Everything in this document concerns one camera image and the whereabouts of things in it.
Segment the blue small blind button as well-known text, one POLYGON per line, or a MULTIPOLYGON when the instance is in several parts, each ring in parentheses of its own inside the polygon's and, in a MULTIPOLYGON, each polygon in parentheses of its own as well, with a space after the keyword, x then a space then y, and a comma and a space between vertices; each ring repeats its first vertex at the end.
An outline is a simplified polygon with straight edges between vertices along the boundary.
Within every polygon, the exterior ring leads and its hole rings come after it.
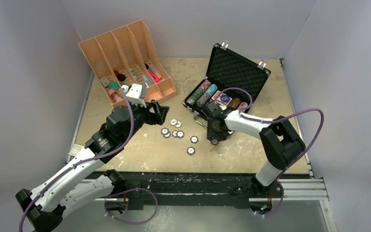
POLYGON ((221 100, 221 102, 223 102, 224 104, 228 104, 228 103, 232 100, 232 98, 229 97, 228 95, 224 94, 224 95, 222 95, 222 96, 220 97, 220 100, 221 100))

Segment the red 5 chip stack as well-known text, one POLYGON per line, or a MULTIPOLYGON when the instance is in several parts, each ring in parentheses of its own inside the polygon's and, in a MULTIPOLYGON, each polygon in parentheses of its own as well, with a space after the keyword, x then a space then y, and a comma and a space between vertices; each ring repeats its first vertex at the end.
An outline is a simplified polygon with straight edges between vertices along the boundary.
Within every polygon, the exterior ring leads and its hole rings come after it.
POLYGON ((217 139, 212 139, 211 140, 211 144, 218 145, 219 144, 219 141, 217 139))

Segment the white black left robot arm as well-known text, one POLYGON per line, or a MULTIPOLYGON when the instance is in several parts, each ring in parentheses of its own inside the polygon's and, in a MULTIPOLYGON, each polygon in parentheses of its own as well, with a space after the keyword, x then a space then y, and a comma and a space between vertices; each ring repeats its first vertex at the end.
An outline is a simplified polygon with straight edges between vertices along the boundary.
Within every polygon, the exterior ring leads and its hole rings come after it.
POLYGON ((129 103, 114 108, 72 161, 40 186, 15 195, 23 210, 18 230, 23 230, 28 219, 36 232, 51 232, 88 202, 110 195, 118 198, 127 192, 128 186, 116 170, 105 171, 90 184, 81 182, 119 154, 144 124, 163 125, 169 109, 156 100, 145 106, 129 103))

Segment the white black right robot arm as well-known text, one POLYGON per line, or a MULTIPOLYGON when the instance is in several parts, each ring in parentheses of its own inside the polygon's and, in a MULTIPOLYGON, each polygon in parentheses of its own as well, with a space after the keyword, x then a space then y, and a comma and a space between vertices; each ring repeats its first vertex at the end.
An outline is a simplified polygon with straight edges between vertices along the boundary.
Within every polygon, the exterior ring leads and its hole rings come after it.
POLYGON ((255 175, 252 191, 263 197, 271 184, 304 150, 305 144, 289 120, 250 116, 237 109, 223 110, 216 103, 202 108, 207 119, 207 140, 213 145, 225 141, 231 132, 242 132, 262 142, 267 161, 255 175))

